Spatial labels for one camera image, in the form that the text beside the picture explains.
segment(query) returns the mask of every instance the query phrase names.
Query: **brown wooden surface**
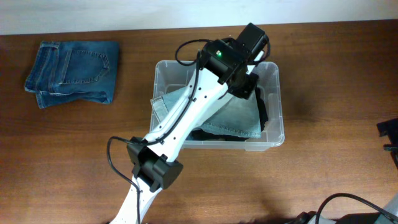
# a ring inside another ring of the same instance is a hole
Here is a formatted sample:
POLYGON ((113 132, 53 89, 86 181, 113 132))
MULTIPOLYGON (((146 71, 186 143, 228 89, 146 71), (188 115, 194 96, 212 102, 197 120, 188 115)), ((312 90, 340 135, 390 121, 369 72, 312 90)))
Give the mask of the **brown wooden surface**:
MULTIPOLYGON (((376 123, 398 117, 398 21, 261 26, 280 69, 285 143, 266 152, 186 149, 184 170, 152 204, 151 223, 237 223, 317 210, 337 192, 384 206, 398 172, 376 123)), ((197 38, 237 37, 243 27, 130 30, 0 37, 0 222, 103 223, 129 188, 109 167, 112 135, 149 130, 155 65, 197 38), (41 40, 121 45, 111 105, 75 101, 40 110, 24 91, 41 40)), ((194 45, 180 58, 193 59, 194 45)), ((115 164, 132 164, 122 144, 115 164)), ((373 212, 336 199, 324 216, 373 212)))

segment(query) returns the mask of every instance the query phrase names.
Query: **jeans pocket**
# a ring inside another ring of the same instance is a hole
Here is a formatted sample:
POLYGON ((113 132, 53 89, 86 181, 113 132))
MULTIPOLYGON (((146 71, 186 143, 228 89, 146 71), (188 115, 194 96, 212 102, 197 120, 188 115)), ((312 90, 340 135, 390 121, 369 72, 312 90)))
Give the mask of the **jeans pocket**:
POLYGON ((65 57, 59 84, 97 82, 109 69, 109 61, 105 54, 70 49, 65 57))

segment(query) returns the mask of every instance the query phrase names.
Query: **light blue denim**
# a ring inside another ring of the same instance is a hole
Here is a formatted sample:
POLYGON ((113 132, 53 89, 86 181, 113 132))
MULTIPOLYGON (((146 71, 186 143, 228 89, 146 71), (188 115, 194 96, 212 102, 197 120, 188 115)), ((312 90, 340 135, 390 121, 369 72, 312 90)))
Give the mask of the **light blue denim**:
MULTIPOLYGON (((150 101, 159 122, 166 117, 184 89, 181 88, 150 101)), ((253 91, 248 100, 232 97, 227 104, 207 119, 199 129, 217 135, 261 138, 256 94, 253 91)))
POLYGON ((117 42, 42 42, 25 90, 39 108, 77 99, 110 104, 118 58, 117 42))

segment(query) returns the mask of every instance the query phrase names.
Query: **white arm segment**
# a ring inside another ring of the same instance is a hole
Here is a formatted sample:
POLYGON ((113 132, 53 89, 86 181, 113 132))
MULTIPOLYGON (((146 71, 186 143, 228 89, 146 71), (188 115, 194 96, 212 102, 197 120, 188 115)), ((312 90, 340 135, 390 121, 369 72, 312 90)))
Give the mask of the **white arm segment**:
MULTIPOLYGON (((264 52, 261 51, 256 57, 256 60, 259 60, 263 54, 264 52)), ((254 67, 255 65, 248 65, 248 75, 252 72, 254 67)), ((165 119, 156 128, 154 128, 152 132, 145 136, 145 139, 148 142, 155 141, 157 138, 163 136, 163 134, 166 133, 177 120, 185 105, 187 105, 189 101, 188 96, 191 94, 195 83, 195 72, 196 71, 193 72, 193 76, 187 85, 186 90, 170 110, 165 119)), ((219 84, 218 79, 219 78, 209 70, 205 68, 201 70, 199 73, 197 90, 195 92, 195 96, 193 97, 196 98, 196 100, 191 102, 188 110, 185 112, 178 125, 176 125, 175 129, 164 139, 163 144, 157 143, 152 146, 148 146, 148 148, 150 148, 158 156, 163 154, 167 156, 167 162, 173 162, 177 158, 182 144, 191 130, 200 126, 215 112, 222 108, 230 99, 232 99, 233 95, 227 93, 227 84, 219 84)), ((146 212, 148 211, 149 206, 155 199, 155 196, 162 190, 162 188, 159 188, 156 192, 152 193, 149 190, 150 186, 148 186, 140 178, 135 179, 133 177, 132 181, 137 183, 139 188, 142 190, 140 195, 140 216, 142 221, 146 212)), ((111 224, 136 224, 138 221, 136 211, 137 191, 133 186, 131 186, 119 213, 116 215, 116 218, 111 222, 111 224)))

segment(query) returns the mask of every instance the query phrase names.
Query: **clear plastic container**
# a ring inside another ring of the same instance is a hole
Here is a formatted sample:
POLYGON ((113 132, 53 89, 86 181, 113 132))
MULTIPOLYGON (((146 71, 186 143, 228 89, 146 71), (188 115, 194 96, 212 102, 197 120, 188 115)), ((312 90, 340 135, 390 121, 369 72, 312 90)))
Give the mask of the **clear plastic container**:
MULTIPOLYGON (((185 67, 176 61, 160 61, 155 68, 154 98, 185 87, 190 81, 195 65, 185 67)), ((254 70, 259 75, 257 86, 261 89, 261 98, 267 109, 268 121, 259 139, 244 142, 233 141, 185 141, 183 148, 191 149, 245 149, 247 151, 265 151, 280 146, 285 140, 282 103, 280 102, 279 70, 273 62, 262 62, 254 70)), ((159 124, 154 112, 150 119, 150 130, 159 124)))

